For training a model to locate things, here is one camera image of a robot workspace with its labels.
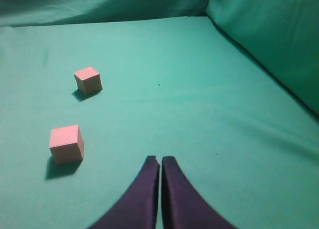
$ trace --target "wooden block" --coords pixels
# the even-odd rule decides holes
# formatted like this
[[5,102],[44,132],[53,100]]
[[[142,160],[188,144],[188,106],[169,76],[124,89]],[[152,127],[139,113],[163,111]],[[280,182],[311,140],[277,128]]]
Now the wooden block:
[[100,74],[93,67],[87,67],[74,73],[78,89],[85,95],[90,95],[101,91],[102,83]]
[[84,142],[79,126],[73,125],[52,129],[50,151],[56,164],[82,161]]

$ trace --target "table surface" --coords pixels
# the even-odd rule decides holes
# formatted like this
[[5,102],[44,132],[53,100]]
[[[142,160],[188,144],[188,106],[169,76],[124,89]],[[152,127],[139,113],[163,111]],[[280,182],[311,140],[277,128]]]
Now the table surface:
[[[85,99],[87,66],[103,91]],[[148,155],[239,228],[318,228],[319,120],[207,17],[2,27],[0,103],[1,228],[85,228]],[[74,124],[84,161],[60,168],[50,131]]]

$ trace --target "cube face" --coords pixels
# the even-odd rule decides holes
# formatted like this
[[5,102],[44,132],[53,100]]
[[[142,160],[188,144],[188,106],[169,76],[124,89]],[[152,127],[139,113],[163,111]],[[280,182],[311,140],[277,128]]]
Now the cube face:
[[100,74],[92,67],[75,72],[74,77],[78,89],[85,95],[93,94],[103,89]]
[[84,142],[78,125],[52,129],[50,151],[56,164],[82,161]]

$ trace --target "green cloth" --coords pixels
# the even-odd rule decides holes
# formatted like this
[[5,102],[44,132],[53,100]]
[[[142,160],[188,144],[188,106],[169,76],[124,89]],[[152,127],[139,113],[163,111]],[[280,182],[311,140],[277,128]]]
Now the green cloth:
[[0,0],[0,26],[204,15],[209,0]]
[[[87,66],[104,89],[79,101]],[[0,228],[85,228],[147,155],[239,228],[318,228],[319,120],[208,17],[2,27],[0,69]],[[58,177],[50,131],[74,124],[84,161]]]
[[211,0],[207,13],[319,113],[319,0]]

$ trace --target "green backdrop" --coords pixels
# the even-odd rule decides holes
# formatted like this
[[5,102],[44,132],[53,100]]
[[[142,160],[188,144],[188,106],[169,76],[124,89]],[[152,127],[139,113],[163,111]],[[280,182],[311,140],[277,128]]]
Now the green backdrop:
[[319,113],[319,0],[211,0],[207,13]]

